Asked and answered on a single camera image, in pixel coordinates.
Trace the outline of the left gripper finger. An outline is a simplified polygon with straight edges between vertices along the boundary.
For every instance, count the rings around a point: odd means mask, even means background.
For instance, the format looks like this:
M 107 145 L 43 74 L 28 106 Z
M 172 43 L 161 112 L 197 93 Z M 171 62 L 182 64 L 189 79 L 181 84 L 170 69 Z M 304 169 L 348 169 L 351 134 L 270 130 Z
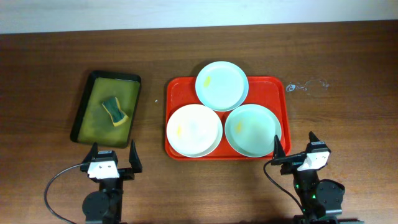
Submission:
M 91 147 L 89 153 L 88 153 L 88 154 L 85 156 L 85 158 L 83 159 L 82 163 L 83 163 L 83 164 L 89 164 L 89 163 L 95 158 L 95 156 L 97 155 L 97 153 L 98 153 L 98 144 L 95 142 L 95 143 L 92 145 L 92 147 Z
M 142 164 L 136 151 L 136 144 L 134 140 L 131 140 L 130 152 L 129 152 L 129 163 L 133 173 L 142 173 Z

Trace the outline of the green and yellow sponge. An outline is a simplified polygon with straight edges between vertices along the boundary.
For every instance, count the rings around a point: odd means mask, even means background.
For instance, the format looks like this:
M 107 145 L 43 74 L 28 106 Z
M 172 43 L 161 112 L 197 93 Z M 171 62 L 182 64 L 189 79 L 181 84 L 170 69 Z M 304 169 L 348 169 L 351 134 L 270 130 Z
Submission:
M 101 103 L 105 109 L 114 127 L 120 126 L 128 120 L 128 115 L 121 109 L 120 102 L 117 97 L 111 97 Z

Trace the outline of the cream white plate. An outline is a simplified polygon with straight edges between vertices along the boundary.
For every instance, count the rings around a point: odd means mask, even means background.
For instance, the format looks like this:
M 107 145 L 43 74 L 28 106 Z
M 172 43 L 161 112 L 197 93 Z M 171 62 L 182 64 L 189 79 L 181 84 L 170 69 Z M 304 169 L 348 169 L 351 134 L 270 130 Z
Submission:
M 171 147 L 189 158 L 212 153 L 223 135 L 220 117 L 210 108 L 190 104 L 177 109 L 166 125 L 166 137 Z

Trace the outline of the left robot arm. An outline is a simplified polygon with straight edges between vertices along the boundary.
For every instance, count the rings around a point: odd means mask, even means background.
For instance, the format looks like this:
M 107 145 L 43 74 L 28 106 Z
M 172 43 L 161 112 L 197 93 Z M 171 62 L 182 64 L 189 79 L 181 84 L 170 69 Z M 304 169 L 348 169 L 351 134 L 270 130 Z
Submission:
M 142 164 L 137 155 L 135 142 L 129 150 L 130 167 L 119 168 L 115 151 L 99 151 L 94 143 L 82 161 L 80 168 L 88 178 L 99 184 L 99 190 L 88 194 L 82 205 L 86 223 L 121 223 L 123 203 L 123 183 L 134 180 L 134 175 L 142 172 Z

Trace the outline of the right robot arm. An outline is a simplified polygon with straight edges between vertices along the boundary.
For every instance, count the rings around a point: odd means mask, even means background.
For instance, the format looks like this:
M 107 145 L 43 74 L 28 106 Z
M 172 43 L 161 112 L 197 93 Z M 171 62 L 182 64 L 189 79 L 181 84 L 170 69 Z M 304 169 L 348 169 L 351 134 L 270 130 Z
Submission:
M 293 217 L 294 223 L 361 223 L 358 219 L 339 219 L 343 213 L 341 204 L 345 194 L 343 184 L 334 180 L 318 178 L 317 172 L 327 165 L 331 154 L 325 142 L 309 132 L 309 143 L 303 152 L 287 156 L 280 143 L 274 137 L 272 159 L 266 164 L 280 166 L 281 175 L 293 175 L 294 189 L 298 198 L 277 184 L 269 175 L 267 178 L 281 191 L 290 196 L 301 210 L 300 215 Z

